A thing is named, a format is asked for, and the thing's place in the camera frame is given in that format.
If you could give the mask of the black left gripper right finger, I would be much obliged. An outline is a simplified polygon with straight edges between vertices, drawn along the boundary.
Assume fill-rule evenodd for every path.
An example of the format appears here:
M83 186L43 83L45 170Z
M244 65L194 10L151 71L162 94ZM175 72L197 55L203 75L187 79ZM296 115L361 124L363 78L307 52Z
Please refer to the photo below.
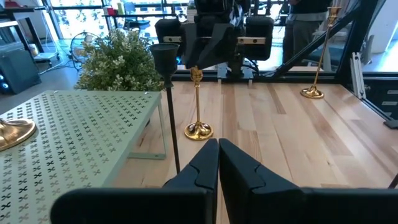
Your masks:
M299 187L231 141L219 144L230 224L398 224L398 189Z

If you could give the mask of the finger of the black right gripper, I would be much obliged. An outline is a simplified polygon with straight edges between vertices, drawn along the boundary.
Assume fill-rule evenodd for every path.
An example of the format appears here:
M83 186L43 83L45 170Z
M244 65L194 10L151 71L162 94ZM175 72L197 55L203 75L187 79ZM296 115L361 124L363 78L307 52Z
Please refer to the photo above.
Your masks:
M197 24L184 24L182 26L182 40L185 46L183 62L187 69L197 67L204 69L205 64L201 61L200 55L204 48L201 38L203 31Z
M234 55L237 39L234 26L215 24L213 33L199 56L199 69L227 62Z

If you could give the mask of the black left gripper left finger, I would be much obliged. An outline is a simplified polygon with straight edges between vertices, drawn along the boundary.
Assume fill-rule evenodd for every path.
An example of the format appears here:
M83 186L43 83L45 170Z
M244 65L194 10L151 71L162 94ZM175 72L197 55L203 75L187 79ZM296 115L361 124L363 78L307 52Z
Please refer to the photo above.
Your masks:
M220 149L209 139L161 188L76 189L50 210L51 224L214 224Z

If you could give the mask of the tall black candlestick holder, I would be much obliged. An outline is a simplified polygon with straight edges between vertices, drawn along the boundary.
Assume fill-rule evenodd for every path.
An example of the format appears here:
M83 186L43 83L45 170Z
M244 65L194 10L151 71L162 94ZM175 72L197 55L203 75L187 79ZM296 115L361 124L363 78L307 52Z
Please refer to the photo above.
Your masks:
M177 71L177 52L179 45L175 43L159 43L149 47L154 58L156 71L164 80L164 88L167 95L167 105L169 109L170 130L172 135L172 144L174 150L175 168L177 174L180 173L180 159L177 144L177 132L175 129L175 115L172 98L172 75Z

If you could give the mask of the short gold candlestick holder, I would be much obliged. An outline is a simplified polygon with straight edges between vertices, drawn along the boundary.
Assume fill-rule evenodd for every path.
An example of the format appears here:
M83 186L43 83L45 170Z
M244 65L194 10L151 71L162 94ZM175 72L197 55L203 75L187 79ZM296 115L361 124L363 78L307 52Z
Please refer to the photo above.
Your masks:
M184 129L185 136L194 141L203 141L211 138L213 136L213 128L201 121L200 117L200 82L203 78L202 70L197 67L192 67L190 69L190 78L194 82L195 87L195 101L196 101L196 121L189 124Z

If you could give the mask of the tall gold candlestick holder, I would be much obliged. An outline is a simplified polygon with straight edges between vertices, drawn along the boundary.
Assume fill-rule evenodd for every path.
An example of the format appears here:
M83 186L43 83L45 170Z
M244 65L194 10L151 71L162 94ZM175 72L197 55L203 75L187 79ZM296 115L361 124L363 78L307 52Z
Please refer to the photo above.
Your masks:
M320 59L319 59L319 62L318 62L315 78L314 78L313 84L311 85L310 88L304 88L300 92L300 94L302 96L306 97L306 98L309 98L309 99L322 99L325 96L323 92L321 92L320 90L317 89L317 81L318 81L318 76L319 76L319 73L320 73L321 65L323 63L324 55L325 55L325 52L326 52L326 47L327 47L327 44L328 44L328 40L329 40L329 37L330 37L330 31L331 31L331 28L333 27L333 24L335 23L335 21L338 18L338 14L339 14L340 10L341 10L341 7L337 7L337 6L328 7L328 18L327 18L328 24L327 24L327 27L326 27L327 30L325 32L325 40L324 40L324 43L323 43L323 50L322 50L322 53L321 53L321 56L320 56Z
M6 121L0 118L0 152L24 142L36 129L36 124L31 119Z

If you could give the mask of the person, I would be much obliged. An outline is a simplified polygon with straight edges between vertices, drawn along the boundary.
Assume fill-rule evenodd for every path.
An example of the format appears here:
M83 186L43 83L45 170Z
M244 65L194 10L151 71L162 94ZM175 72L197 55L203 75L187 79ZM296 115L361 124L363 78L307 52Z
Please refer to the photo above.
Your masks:
M312 42L313 33L326 19L332 2L333 0L288 0L290 9L285 22L282 63L288 62Z

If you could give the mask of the potted green plant white flowers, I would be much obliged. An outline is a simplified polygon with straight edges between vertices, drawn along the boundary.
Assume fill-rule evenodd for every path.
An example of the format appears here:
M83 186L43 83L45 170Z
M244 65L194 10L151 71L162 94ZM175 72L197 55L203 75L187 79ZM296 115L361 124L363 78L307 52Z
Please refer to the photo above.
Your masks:
M112 30L83 44L85 61L75 85L78 90L161 91L163 81L149 50L153 42L137 30Z

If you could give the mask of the round floor fan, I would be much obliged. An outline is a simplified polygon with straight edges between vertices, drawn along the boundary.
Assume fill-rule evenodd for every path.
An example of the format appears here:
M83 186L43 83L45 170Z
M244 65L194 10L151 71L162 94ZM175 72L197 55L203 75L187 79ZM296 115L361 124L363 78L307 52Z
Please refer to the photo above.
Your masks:
M72 38L70 43L70 53L72 56L73 66L79 71L82 69L82 65L89 58L89 55L85 52L86 45L98 46L97 41L100 37L91 32L81 32Z

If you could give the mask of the pale green perforated metal shelf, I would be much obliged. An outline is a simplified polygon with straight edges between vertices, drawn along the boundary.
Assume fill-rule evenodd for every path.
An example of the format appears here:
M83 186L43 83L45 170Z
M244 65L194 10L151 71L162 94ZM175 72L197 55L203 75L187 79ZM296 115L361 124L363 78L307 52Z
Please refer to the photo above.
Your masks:
M73 189L111 185L128 158L164 159L139 138L160 113L158 91L45 91L5 112L36 132L0 152L0 224L50 224L54 201Z

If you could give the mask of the computer tower blue lights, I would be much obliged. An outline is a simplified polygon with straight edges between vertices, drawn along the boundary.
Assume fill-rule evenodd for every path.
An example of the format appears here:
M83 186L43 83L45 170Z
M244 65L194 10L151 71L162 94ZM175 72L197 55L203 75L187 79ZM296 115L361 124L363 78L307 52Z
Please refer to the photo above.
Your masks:
M0 93L18 94L41 83L39 70L24 49L0 51Z

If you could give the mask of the black metal table frame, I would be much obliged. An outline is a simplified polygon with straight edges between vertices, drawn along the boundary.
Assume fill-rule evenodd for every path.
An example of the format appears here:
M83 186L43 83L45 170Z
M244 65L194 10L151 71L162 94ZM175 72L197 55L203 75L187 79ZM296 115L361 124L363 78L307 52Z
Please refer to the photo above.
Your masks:
M350 67L351 55L353 52L359 52L360 46L365 38L365 28L370 23L371 14L374 12L378 1L379 0L357 0L352 10L350 10L343 18L335 21L330 31L330 37L337 34L338 31L349 23L352 23L353 26L348 35L348 41L343 49L337 70L335 72L320 71L318 81L324 84L340 84L353 92ZM261 83L309 83L310 80L314 80L316 72L295 72L292 69L296 63L304 60L304 58L310 55L310 53L315 49L323 47L324 40L325 32L288 62L268 73L260 70L260 74L254 74L253 79ZM390 129L398 129L398 119L392 119L387 116L369 100L361 100L370 106L378 115L384 118L385 126Z

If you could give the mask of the silver aluminium extrusion bracket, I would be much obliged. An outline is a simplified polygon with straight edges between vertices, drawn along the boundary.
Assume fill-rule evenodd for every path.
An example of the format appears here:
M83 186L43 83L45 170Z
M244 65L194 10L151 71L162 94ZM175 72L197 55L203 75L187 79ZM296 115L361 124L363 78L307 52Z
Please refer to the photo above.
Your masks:
M363 80L363 71L361 64L361 55L359 52L353 52L350 59L351 79L353 83L354 95L361 99L366 99L366 90Z

